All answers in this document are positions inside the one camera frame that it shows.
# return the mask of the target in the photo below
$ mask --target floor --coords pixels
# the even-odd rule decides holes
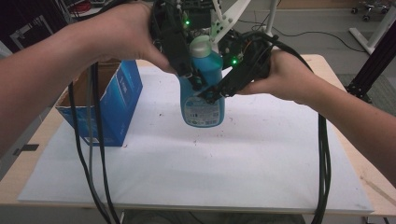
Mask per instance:
[[[262,21],[267,11],[249,11],[241,17],[243,21]],[[336,35],[353,49],[363,50],[360,44],[349,33],[348,28],[356,27],[363,35],[370,38],[376,26],[381,22],[383,15],[372,14],[369,22],[362,21],[363,12],[351,14],[350,9],[323,9],[323,10],[279,10],[276,13],[273,34],[279,35],[279,40],[295,48],[301,54],[319,54],[325,57],[335,74],[358,74],[361,67],[369,58],[365,52],[357,52],[347,48],[339,39],[325,34],[307,34],[296,37],[282,35],[297,35],[307,31],[324,32]],[[235,29],[240,32],[250,30],[251,25],[238,22]],[[385,76],[396,88],[396,62],[393,60],[384,71]],[[41,123],[37,118],[31,127],[22,135],[20,141],[13,146],[0,163],[0,179],[7,168],[17,158],[13,155],[16,148],[23,146]],[[304,216],[310,223],[311,216]],[[31,207],[0,207],[0,223],[102,223],[97,211],[92,209],[74,208],[31,208]],[[351,223],[362,222],[361,217],[326,216],[323,223]],[[386,223],[382,217],[373,217],[370,223]],[[389,223],[396,224],[396,218],[390,218]]]

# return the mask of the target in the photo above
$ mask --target open box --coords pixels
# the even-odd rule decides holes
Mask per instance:
[[[142,81],[135,61],[111,60],[99,63],[98,70],[104,144],[106,147],[121,147],[143,88]],[[84,72],[74,83],[74,95],[79,135],[89,144],[87,88],[88,73]],[[98,146],[93,99],[91,102],[92,141],[94,146]],[[68,91],[62,94],[55,107],[74,127]]]

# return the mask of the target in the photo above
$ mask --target person's right hand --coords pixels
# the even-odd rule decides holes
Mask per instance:
[[[315,76],[299,59],[283,50],[273,50],[268,78],[255,79],[238,94],[270,93],[283,100],[304,104],[317,84]]]

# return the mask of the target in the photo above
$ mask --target plastic bottle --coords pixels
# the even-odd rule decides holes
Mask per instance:
[[[216,85],[222,79],[222,59],[212,50],[208,35],[200,35],[192,40],[190,53],[195,68],[201,71],[206,85],[199,91],[194,91],[185,77],[179,77],[180,107],[184,121],[196,128],[217,126],[224,120],[224,98],[214,104],[208,104],[197,95],[206,88]]]

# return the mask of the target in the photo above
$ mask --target table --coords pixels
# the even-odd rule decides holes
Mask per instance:
[[[305,55],[304,58],[313,68],[314,72],[333,85],[343,88],[336,78],[330,66],[325,59],[319,55]],[[149,65],[145,62],[139,62],[139,66]],[[62,122],[62,117],[55,110],[51,110],[41,127],[31,139],[30,143],[39,143],[36,152],[22,152],[9,169],[7,175],[0,182],[0,205],[48,205],[43,203],[22,203],[17,200],[27,179],[32,173],[40,154],[45,145],[50,140],[52,134],[58,129]],[[396,216],[396,189],[382,176],[374,166],[339,133],[343,146],[346,150],[356,173],[361,179],[364,190],[366,191],[373,207],[373,216],[395,217]],[[52,206],[64,206],[64,204],[52,204]]]

